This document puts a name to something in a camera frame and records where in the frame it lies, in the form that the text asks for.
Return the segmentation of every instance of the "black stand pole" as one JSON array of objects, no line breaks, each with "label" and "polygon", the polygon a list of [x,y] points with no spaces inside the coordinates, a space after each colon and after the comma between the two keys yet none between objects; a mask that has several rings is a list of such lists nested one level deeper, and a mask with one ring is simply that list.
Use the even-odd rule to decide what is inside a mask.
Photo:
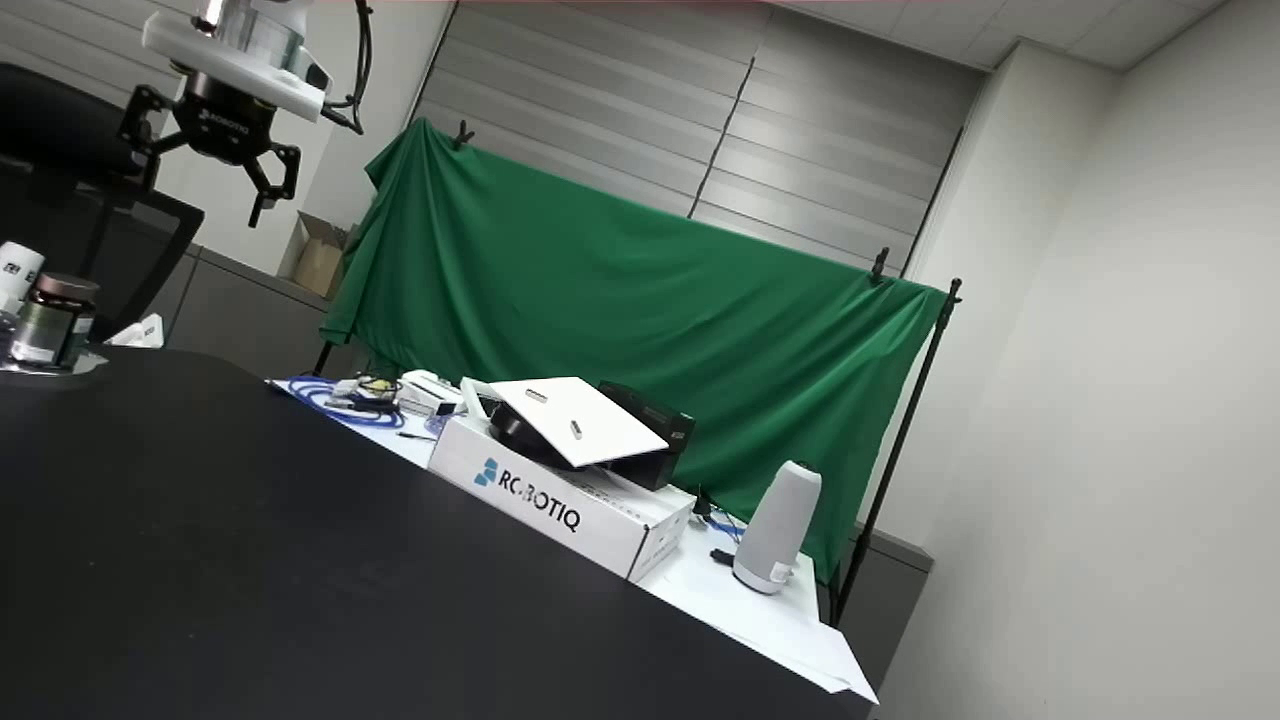
[{"label": "black stand pole", "polygon": [[904,444],[909,444],[909,433],[913,433],[913,418],[918,418],[918,407],[919,407],[919,394],[926,394],[926,382],[929,382],[938,347],[946,342],[946,330],[947,330],[947,322],[952,322],[955,305],[960,305],[960,278],[952,278],[947,305],[938,313],[932,338],[929,338],[926,364],[919,364],[919,371],[918,371],[918,387],[913,387],[909,412],[904,412],[904,418],[897,422],[897,441],[893,441],[893,452],[888,452],[888,460],[884,460],[879,487],[877,487],[877,500],[872,500],[872,512],[870,512],[870,522],[863,522],[863,532],[859,532],[855,543],[854,543],[840,594],[835,594],[835,602],[831,602],[831,613],[829,613],[831,625],[840,625],[844,602],[847,602],[847,593],[854,593],[854,581],[855,581],[855,570],[859,570],[863,561],[870,561],[872,532],[877,532],[877,518],[879,518],[879,506],[884,506],[884,494],[888,494],[897,460],[899,460],[899,452],[904,452]]}]

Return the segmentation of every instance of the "wall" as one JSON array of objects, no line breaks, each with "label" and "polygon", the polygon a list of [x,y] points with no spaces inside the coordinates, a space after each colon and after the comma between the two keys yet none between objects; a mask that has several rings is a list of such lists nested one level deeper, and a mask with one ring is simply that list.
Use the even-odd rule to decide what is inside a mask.
[{"label": "wall", "polygon": [[919,237],[913,278],[966,278],[966,307],[929,379],[913,444],[884,502],[884,528],[929,543],[947,465],[968,444],[968,417],[988,387],[1020,294],[1048,246],[1116,77],[1020,42],[977,100],[952,172]]},{"label": "wall", "polygon": [[1132,70],[947,460],[888,720],[1258,720],[1280,647],[1280,3]]},{"label": "wall", "polygon": [[[282,145],[295,145],[305,153],[305,164],[295,200],[267,206],[260,217],[260,227],[250,227],[258,192],[242,166],[218,164],[197,153],[174,153],[160,164],[160,192],[205,206],[197,243],[276,277],[287,260],[287,240],[299,206],[331,222],[355,222],[371,196],[361,166],[404,129],[447,9],[447,0],[378,3],[378,67],[366,94],[366,134],[331,129],[329,119],[309,124],[276,110],[271,134]],[[355,55],[355,9],[349,0],[322,0],[309,17],[309,33],[311,55],[331,77],[331,94],[349,91]]]}]

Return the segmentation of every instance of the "white robot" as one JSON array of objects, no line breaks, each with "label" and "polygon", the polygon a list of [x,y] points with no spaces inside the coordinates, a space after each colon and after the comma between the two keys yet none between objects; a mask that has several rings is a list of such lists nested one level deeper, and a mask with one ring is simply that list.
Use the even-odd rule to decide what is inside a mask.
[{"label": "white robot", "polygon": [[[174,146],[197,146],[224,164],[242,164],[258,185],[250,222],[276,200],[292,200],[299,153],[271,138],[276,106],[353,133],[361,129],[361,100],[371,70],[371,9],[355,3],[361,53],[353,91],[329,100],[329,70],[309,55],[311,0],[208,0],[205,17],[151,10],[145,47],[169,55],[183,70],[177,100],[158,89],[138,89],[123,110],[123,138],[151,164]],[[149,119],[174,110],[174,134],[149,134]],[[260,157],[276,157],[282,178],[267,178]]]}]

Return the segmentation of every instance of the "black table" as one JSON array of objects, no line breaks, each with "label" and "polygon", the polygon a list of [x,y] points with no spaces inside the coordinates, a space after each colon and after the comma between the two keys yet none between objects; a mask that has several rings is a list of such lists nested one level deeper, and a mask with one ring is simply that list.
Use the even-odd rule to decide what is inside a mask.
[{"label": "black table", "polygon": [[859,711],[221,359],[0,375],[5,720]]}]

